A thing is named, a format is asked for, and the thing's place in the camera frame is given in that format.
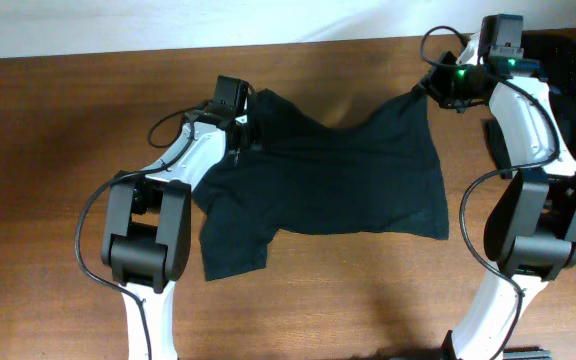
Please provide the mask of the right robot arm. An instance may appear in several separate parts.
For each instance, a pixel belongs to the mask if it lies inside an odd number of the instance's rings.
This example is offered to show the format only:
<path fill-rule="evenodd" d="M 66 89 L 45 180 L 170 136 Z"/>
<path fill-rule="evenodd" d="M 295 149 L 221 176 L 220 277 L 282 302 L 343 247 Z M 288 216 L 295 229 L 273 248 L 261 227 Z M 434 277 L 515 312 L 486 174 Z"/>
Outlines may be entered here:
<path fill-rule="evenodd" d="M 467 314 L 446 334 L 442 359 L 550 358 L 547 350 L 506 346 L 531 301 L 576 265 L 576 160 L 551 110 L 541 63 L 524 56 L 522 32 L 520 15 L 486 16 L 479 32 L 459 37 L 461 54 L 431 61 L 418 84 L 443 109 L 487 106 L 510 160 L 462 196 L 460 231 L 486 274 Z M 502 175 L 512 180 L 487 219 L 479 254 L 467 230 L 467 202 L 484 181 Z"/>

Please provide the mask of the black t-shirt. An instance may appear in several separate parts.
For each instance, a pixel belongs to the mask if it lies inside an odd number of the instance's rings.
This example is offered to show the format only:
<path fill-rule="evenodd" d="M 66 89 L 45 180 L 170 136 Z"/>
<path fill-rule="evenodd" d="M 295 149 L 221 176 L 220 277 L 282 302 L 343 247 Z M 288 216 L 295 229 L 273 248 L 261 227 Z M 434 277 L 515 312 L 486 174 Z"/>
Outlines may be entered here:
<path fill-rule="evenodd" d="M 265 89 L 249 115 L 254 145 L 229 154 L 193 192 L 208 281 L 263 269 L 280 230 L 449 236 L 448 205 L 427 98 L 411 91 L 364 123 L 333 129 Z"/>

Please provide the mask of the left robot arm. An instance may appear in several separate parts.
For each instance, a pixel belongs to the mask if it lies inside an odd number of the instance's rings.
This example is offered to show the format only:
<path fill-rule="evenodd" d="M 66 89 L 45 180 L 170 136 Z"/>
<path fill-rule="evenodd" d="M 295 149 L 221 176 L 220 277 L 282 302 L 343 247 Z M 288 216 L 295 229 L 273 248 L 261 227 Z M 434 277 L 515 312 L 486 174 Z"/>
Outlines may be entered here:
<path fill-rule="evenodd" d="M 208 170 L 251 142 L 248 82 L 221 75 L 211 99 L 176 112 L 180 124 L 164 153 L 109 188 L 101 259 L 122 294 L 131 359 L 175 359 L 172 320 L 177 280 L 191 246 L 192 192 Z"/>

